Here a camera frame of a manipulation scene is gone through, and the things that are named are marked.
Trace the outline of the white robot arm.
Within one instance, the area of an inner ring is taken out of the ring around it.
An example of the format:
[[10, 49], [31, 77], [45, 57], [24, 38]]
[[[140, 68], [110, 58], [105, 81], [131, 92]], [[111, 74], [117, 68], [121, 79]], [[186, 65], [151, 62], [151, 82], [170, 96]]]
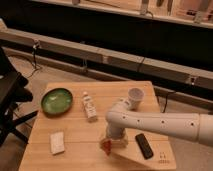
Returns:
[[213, 147], [213, 115], [199, 113], [141, 113], [131, 110], [129, 100], [121, 98], [107, 111], [107, 122], [100, 144], [121, 140], [125, 129], [136, 129], [184, 139]]

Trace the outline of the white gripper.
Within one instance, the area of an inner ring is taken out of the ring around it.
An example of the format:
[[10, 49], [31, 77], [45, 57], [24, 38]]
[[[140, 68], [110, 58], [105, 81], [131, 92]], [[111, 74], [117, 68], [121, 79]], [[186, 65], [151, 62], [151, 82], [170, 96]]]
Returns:
[[[112, 140], [113, 148], [126, 148], [128, 145], [128, 139], [123, 138], [125, 135], [124, 128], [116, 127], [113, 125], [108, 125], [106, 128], [106, 136], [108, 138], [114, 139]], [[100, 137], [100, 147], [104, 146], [104, 144], [108, 141], [106, 137]]]

